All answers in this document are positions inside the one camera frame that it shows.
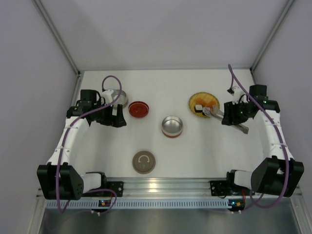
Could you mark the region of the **steel serving tongs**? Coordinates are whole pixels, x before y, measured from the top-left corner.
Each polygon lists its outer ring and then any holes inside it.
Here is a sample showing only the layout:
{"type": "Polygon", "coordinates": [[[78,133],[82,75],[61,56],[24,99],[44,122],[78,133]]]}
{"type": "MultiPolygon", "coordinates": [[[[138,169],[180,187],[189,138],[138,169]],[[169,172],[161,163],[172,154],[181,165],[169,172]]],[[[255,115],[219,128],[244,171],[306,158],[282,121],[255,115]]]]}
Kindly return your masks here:
{"type": "Polygon", "coordinates": [[[246,135],[249,133],[249,128],[243,124],[247,121],[246,118],[233,117],[228,113],[221,111],[216,105],[213,107],[203,107],[202,114],[207,117],[214,117],[221,121],[222,125],[232,126],[246,135]]]}

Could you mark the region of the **sushi roll piece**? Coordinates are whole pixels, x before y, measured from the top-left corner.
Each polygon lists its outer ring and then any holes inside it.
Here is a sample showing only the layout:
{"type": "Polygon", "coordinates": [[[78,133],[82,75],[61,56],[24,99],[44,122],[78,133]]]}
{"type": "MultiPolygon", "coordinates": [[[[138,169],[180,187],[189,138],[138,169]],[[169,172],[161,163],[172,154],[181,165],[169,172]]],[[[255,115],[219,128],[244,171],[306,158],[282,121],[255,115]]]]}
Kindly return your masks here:
{"type": "Polygon", "coordinates": [[[202,113],[202,112],[203,112],[203,106],[200,105],[200,104],[196,104],[196,105],[194,106],[194,111],[195,111],[196,113],[202,113]]]}

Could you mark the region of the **orange fried food piece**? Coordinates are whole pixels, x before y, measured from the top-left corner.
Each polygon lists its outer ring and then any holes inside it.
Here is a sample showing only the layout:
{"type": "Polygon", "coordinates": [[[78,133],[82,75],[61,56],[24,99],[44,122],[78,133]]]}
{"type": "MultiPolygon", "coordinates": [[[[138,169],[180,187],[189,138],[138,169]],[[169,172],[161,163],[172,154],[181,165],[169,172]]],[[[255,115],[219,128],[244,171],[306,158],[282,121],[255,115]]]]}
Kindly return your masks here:
{"type": "Polygon", "coordinates": [[[196,99],[196,104],[198,104],[198,105],[206,105],[207,103],[206,103],[206,101],[205,100],[203,100],[202,98],[197,98],[196,99]]]}

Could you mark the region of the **beige round lid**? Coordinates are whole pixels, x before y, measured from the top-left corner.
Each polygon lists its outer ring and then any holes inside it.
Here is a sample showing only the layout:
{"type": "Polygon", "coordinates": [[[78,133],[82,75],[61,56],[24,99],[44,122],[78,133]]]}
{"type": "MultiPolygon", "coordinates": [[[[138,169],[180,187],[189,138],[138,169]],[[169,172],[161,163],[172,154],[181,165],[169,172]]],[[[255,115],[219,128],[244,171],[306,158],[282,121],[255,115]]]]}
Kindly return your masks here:
{"type": "Polygon", "coordinates": [[[156,158],[149,151],[140,151],[134,155],[132,165],[137,173],[146,175],[154,170],[156,166],[156,158]]]}

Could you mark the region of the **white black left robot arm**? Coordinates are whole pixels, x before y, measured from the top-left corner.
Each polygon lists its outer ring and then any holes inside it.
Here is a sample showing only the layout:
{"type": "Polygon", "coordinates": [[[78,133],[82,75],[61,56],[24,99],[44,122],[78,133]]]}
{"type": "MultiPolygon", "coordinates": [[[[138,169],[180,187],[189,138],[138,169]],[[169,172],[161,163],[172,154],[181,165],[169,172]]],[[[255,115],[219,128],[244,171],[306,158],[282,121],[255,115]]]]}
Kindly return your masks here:
{"type": "Polygon", "coordinates": [[[66,113],[65,127],[52,156],[39,165],[37,177],[48,200],[79,200],[95,191],[103,195],[109,188],[104,172],[79,174],[73,166],[83,138],[93,122],[115,128],[127,125],[123,106],[118,102],[122,90],[106,89],[101,93],[83,89],[80,99],[66,113]]]}

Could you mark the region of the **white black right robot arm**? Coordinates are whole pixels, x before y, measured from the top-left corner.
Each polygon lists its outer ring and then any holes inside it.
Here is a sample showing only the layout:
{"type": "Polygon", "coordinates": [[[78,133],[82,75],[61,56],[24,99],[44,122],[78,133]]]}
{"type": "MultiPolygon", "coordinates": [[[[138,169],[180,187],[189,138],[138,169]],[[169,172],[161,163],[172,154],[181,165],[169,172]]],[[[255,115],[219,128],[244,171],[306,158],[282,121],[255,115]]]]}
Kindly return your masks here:
{"type": "Polygon", "coordinates": [[[228,92],[233,100],[224,103],[221,123],[238,126],[252,119],[259,130],[264,159],[252,172],[231,170],[227,179],[255,193],[290,197],[304,173],[304,165],[294,160],[285,142],[278,102],[268,98],[265,85],[252,85],[247,94],[238,86],[228,92]]]}

